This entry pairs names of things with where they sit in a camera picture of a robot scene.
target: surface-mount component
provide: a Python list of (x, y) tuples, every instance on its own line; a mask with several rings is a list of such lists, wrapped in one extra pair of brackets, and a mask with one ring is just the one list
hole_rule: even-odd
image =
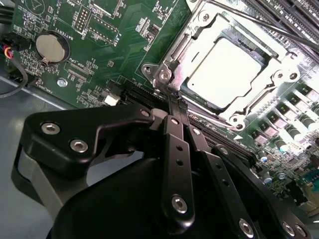
[(282, 139), (277, 139), (275, 141), (275, 145), (279, 149), (280, 152), (287, 152), (289, 149), (289, 146)]
[(266, 163), (268, 161), (268, 158), (267, 158), (264, 151), (259, 151), (257, 153), (257, 155), (258, 155), (258, 158), (260, 159), (260, 161), (262, 161), (263, 163)]
[(268, 119), (270, 120), (271, 123), (273, 123), (278, 128), (284, 128), (288, 125), (286, 121), (284, 121), (275, 113), (270, 113), (270, 115), (268, 116)]
[(309, 157), (311, 163), (313, 163), (313, 166), (316, 168), (316, 169), (319, 169), (319, 158), (315, 155), (311, 155)]
[(316, 122), (312, 119), (312, 118), (310, 118), (310, 117), (306, 117), (306, 118), (304, 118), (303, 120), (301, 120), (301, 122), (304, 124), (304, 126), (306, 126), (307, 127), (307, 129), (309, 129), (309, 130), (314, 130), (314, 129), (316, 129), (317, 128), (317, 124), (316, 124)]
[(70, 54), (66, 39), (54, 31), (39, 35), (35, 41), (35, 48), (44, 64), (65, 61)]
[(265, 122), (261, 124), (260, 128), (269, 137), (274, 137), (278, 133), (277, 130), (275, 130), (273, 127)]
[(289, 102), (302, 112), (305, 112), (309, 109), (309, 106), (296, 95), (292, 96)]
[(259, 144), (264, 144), (268, 141), (268, 139), (261, 135), (260, 132), (257, 130), (252, 132), (251, 136)]
[(283, 116), (290, 120), (294, 120), (297, 117), (297, 114), (285, 104), (278, 105), (277, 109)]
[(288, 133), (294, 139), (294, 141), (299, 142), (303, 139), (303, 135), (296, 128), (288, 130)]
[(309, 100), (313, 101), (313, 102), (317, 102), (319, 100), (319, 94), (318, 92), (316, 92), (315, 90), (313, 90), (311, 87), (309, 86), (304, 86), (301, 89), (301, 93), (306, 96)]

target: hole in bracket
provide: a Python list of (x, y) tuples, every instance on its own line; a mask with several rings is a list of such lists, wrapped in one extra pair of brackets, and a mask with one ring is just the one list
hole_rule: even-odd
[(223, 179), (222, 182), (226, 187), (229, 187), (229, 183), (225, 179)]
[(184, 165), (184, 163), (181, 160), (179, 160), (179, 159), (176, 161), (176, 163), (178, 164), (178, 166), (183, 166)]

